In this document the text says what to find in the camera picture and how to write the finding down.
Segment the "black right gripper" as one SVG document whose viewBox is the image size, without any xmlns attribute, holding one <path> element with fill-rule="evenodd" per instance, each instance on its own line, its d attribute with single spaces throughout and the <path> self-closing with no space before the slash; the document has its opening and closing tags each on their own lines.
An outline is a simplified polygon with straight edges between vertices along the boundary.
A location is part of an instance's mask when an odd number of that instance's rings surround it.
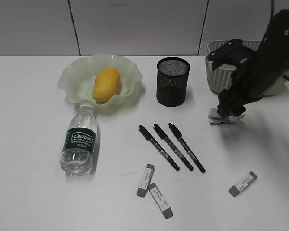
<svg viewBox="0 0 289 231">
<path fill-rule="evenodd" d="M 214 71 L 223 64 L 232 65 L 231 85 L 218 94 L 217 113 L 222 118 L 239 116 L 245 105 L 263 97 L 263 58 L 261 44 L 256 50 L 243 45 L 243 40 L 232 39 L 207 54 L 206 67 Z"/>
</svg>

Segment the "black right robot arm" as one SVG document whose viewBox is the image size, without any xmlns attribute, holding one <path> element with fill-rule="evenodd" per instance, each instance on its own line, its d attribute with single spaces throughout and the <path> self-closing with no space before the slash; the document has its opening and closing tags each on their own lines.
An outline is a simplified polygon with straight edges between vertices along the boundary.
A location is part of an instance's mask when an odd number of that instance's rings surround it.
<svg viewBox="0 0 289 231">
<path fill-rule="evenodd" d="M 235 67 L 231 85 L 218 95 L 217 114 L 239 116 L 245 105 L 259 101 L 289 71 L 289 9 L 270 20 L 256 51 L 232 39 L 206 56 L 206 66 L 215 70 L 223 64 Z"/>
</svg>

